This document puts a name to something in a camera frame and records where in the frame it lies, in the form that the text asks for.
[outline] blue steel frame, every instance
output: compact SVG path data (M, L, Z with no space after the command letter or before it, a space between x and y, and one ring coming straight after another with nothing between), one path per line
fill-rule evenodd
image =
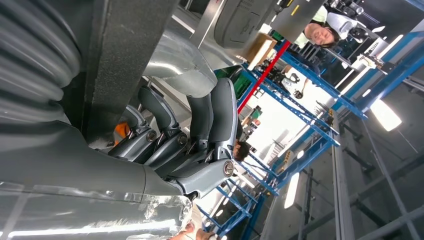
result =
M384 62L388 62L390 59L392 59L401 49L403 49L410 41L414 40L415 38L422 38L424 39L424 32L411 32L407 34L401 41L398 42L397 45L395 45L383 58L382 60ZM414 73L418 68L424 65L424 41L419 43L415 49L406 56L396 67L393 69L392 72L390 72L383 80L381 80L379 83L377 83L371 92L364 98L362 98L360 101L358 101L357 105L361 107L363 112L367 111L369 107L378 99L383 98L387 94L389 94L391 91L393 91L406 77ZM351 98L360 88L363 86L363 84L368 81L371 77L373 77L374 74L376 74L378 70L371 69L365 74L354 86L350 91L346 93L346 97ZM343 101L338 101L334 106L333 109L337 110L342 106ZM298 140L295 145L299 145L301 142L306 140L308 137L310 137L313 134L313 130L309 129L303 136L302 139ZM313 160L315 160L322 152L326 151L331 146L330 142L328 142L324 137L321 137L319 140L317 140L311 147L305 151L303 157L301 159L297 159L294 161L285 171L283 171L278 177L278 185L276 186L276 189L282 188L287 182L291 179L291 177L295 174L307 167ZM253 217L249 220L248 224L251 225L256 221L256 213L259 212L261 209L261 206L259 204L256 206ZM250 235L252 233L252 230L250 228L247 228L242 237L241 240L248 240L250 239Z
M409 44L411 41L416 40L417 38L421 38L421 39L424 38L424 32L423 31L417 31L417 32L410 32L410 33L406 34L392 49L390 49L386 53L386 55L384 55L381 58L381 60L383 62L390 62L390 60L393 57L395 57L403 48L405 48L405 46L407 44ZM412 54L420 54L420 52L419 51L413 51ZM345 96L348 97L348 98L352 98L360 90L360 88L366 82L368 82L378 72L379 71L377 69L370 69L358 82L356 82L356 84L351 89L349 89L346 92ZM396 87L396 86L392 85L390 87L391 90L393 90L394 87ZM337 111L341 107L342 107L342 105L339 102L336 102L332 108Z
M250 71L243 70L241 74L243 74L243 76L245 76L246 78L248 78L252 83L255 83L256 80L257 80L256 79L256 76L254 76ZM284 94L284 96L287 97L288 99L290 99L291 102L297 102L291 96L289 96L287 93L285 93L280 87L278 87L277 85L275 85L272 81L270 81L269 79L266 79L266 81L267 81L266 82L267 84L272 85L273 88L275 88L280 94ZM330 129L332 131L332 133L334 133L334 134L337 134L338 135L339 133L336 132L330 126L328 126L328 124L326 124L324 121L319 120L316 116L314 116L306 108L304 108L303 106L301 106L300 104L297 103L297 106L300 106L300 108L303 110L303 112L302 112L301 110L298 110L298 109L290 106L287 102L285 102L283 99L281 99L275 93L273 93L272 90L270 90L267 86L265 86L263 84L260 85L260 89L262 89L265 93L267 93L272 98L274 98L275 100L277 100L281 105L283 105L284 107L286 107L287 109L289 109L292 113L294 113L302 121L304 121L306 124L308 124L313 130L317 131L321 136L323 136L329 142L331 142L332 144L334 144L336 146L340 146L340 143L339 142L337 142L336 140L334 140L331 137L331 135L329 135L326 132L324 132L323 130L321 130L321 128L319 128L317 125L315 125L315 123L318 122L323 127L326 127L328 129Z
M352 102L349 98L342 95L337 89L335 89L331 84L329 84L327 81L322 79L321 77L317 76L315 72L310 70L309 68L305 67L300 61L298 61L296 58L294 58L290 53L285 52L281 59L295 68L297 71L299 71L301 74L303 74L306 78L308 78L311 82L313 82L318 87L322 88L324 91L326 91L332 98L336 99L336 102L340 102L343 105L346 106L352 113L354 113L356 116L367 119L367 116L356 107L355 103Z
M270 186L266 181L260 179L258 176L256 176L252 171L247 168L243 162L238 162L238 165L240 165L246 172L252 176L256 181L258 181L262 186L264 186L268 191L270 191L274 196L278 196L278 191L276 191L272 186Z
M246 195L249 200L241 206L239 201L237 199L233 198L232 196L229 196L220 186L217 186L216 189L228 200L234 204L238 211L231 216L227 221L225 221L224 224L219 224L213 217L211 217L206 211L204 211L200 206L197 206L200 212L205 215L216 227L218 227L218 231L216 234L218 234L220 237L223 237L225 234L227 234L231 229L233 229L238 223L240 223L244 218L251 218L252 215L249 213L251 207L253 205L258 204L258 200L256 200L253 196L251 196L249 193L247 193L242 187L238 186L232 179L227 180L227 184L230 187L231 184L236 186L244 195Z
M249 152L249 156L255 160L262 168L264 171L266 171L267 173L269 173L270 175L272 175L273 177L277 177L277 173L273 172L271 170L271 168L267 165L265 165L260 159L258 159L255 155L253 155L251 152Z
M424 41L419 43L414 51L406 56L390 74L379 81L368 95L358 101L358 106L366 112L373 103L391 93L404 79L424 65Z

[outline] ceiling light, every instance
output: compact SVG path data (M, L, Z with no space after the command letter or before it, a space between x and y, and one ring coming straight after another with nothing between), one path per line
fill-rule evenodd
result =
M255 185L253 184L253 183L251 183L245 176L243 176L242 174L238 174L238 177L241 179L241 180L243 180L243 182L245 183L245 184L247 184L249 187L251 187L252 189L254 189L255 188Z
M366 90L366 91L362 94L362 97L367 96L369 93L371 93L371 89Z
M386 26L379 26L379 27L374 28L371 32L379 33L381 31L383 31L385 28L386 28Z
M298 189L299 173L295 173L288 185L287 196L285 197L284 208L287 209L295 203L296 190Z
M384 56L384 55L386 55L386 53L390 50L390 49L392 49L402 38L404 37L404 35L403 34L401 34L401 35L399 35L399 36L397 36L383 51L381 51L377 56L376 56L376 58L377 59L382 59L382 57Z
M286 151L286 149L281 150L281 151L278 153L277 158L281 157L281 156L284 154L284 152L285 152L285 151Z
M402 123L402 120L396 113L385 104L381 99L375 101L370 107L375 118L380 122L383 128L389 132Z
M303 157L304 156L304 151L302 150L302 151L300 151L298 154L297 154L297 159L300 159L301 157Z
M219 211L216 213L216 216L217 216L217 217L221 216L221 214L223 214L223 212L224 212L224 210L222 210L222 209L221 209L221 210L219 210Z

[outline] blue metal shelf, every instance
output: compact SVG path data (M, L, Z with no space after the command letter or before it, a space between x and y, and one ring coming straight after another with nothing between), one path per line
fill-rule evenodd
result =
M318 87L322 88L324 91L326 91L332 98L336 99L337 102L340 102L346 108L348 108L352 113L354 113L356 116L367 119L367 116L359 110L359 108L355 105L353 101L351 101L349 98L342 95L337 89L335 89L331 84L329 84L327 81L322 79L321 77L317 76L315 72L310 70L309 68L305 67L304 64L302 64L300 61L298 61L296 58L294 58L289 53L285 52L281 59L295 68L297 71L299 71L301 74L303 74L306 78L308 78L311 82L313 82Z
M253 75L250 71L243 70L242 73L246 78L248 78L253 84L256 83L257 78L255 75ZM279 89L279 92L283 92L281 88L279 88L277 85L274 84L274 88ZM304 112L301 112L300 110L290 106L287 102L285 102L283 99L281 99L279 96L277 96L272 90L270 90L267 86L261 84L260 89L262 89L265 93L270 95L272 98L277 100L281 105L283 105L285 108L289 109L292 113L294 113L297 117L299 117L302 121L304 121L306 124L308 124L313 130L318 132L321 136L323 136L325 139L327 139L330 143L336 146L340 146L340 143L334 140L329 134L324 132L320 127L315 125L317 122L317 117L315 117L310 111L308 111L303 106L301 107ZM324 121L319 120L319 123L328 129L332 129L328 124L326 124Z

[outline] fluorescent light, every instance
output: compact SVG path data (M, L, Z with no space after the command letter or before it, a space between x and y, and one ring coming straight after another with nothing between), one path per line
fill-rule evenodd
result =
M283 150L281 150L279 153L278 153L278 155L277 155L277 158L279 158L279 157L281 157L283 154L284 154L284 152L286 151L286 149L284 148Z
M287 209L295 203L296 190L298 189L299 173L295 173L288 185L287 196L285 197L284 208Z
M366 91L362 94L362 97L367 96L369 93L371 93L371 89L366 90Z
M392 49L393 46L395 46L403 37L404 37L403 35L397 36L396 39L393 42L391 42L383 51L381 51L375 57L377 59L381 59L382 57L384 57L384 55L386 55L387 52L390 49ZM347 93L349 91L349 89L351 89L359 81L359 79L361 79L369 70L370 70L370 67L366 66L340 93L342 95Z
M379 33L381 31L383 31L385 28L386 28L386 26L379 26L379 27L374 28L371 32Z
M355 70L353 70L353 69L350 70L350 72L348 74L346 74L346 76L344 76L343 79L339 83L337 83L337 85L335 86L335 88L338 88L340 85L342 85L342 83L344 83L346 81L346 79L348 79L348 77L350 75L352 75L352 73L354 73L354 72L355 72Z
M370 109L387 132L395 129L402 123L398 115L396 115L396 113L381 99L375 101Z
M212 212L210 213L209 217L213 217L214 214L218 211L218 208L220 207L221 203L224 201L225 196L222 196L219 200L218 204L213 208Z
M251 187L252 189L255 188L255 185L253 183L251 183L245 176L243 176L241 173L238 174L238 177L243 180L244 184L247 184L249 187Z
M381 51L377 56L376 56L376 58L377 59L382 59L382 57L384 56L384 55L386 55L386 53L390 50L390 49L392 49L402 38L404 37L404 35L403 34L401 34L401 35L399 35L399 36L397 36L383 51Z
M222 209L221 209L221 210L219 210L219 211L216 213L216 216L217 216L217 217L221 216L221 214L223 214L223 212L224 212L224 210L222 210Z
M304 156L304 151L302 150L302 151L300 151L298 154L297 154L297 159L300 159L301 157L303 157Z
M256 67L256 65L258 65L259 61L268 51L272 43L273 43L272 40L269 40L269 39L265 40L265 42L260 47L259 51L257 51L256 55L254 56L253 60L250 62L249 66L247 67L247 70L252 71Z

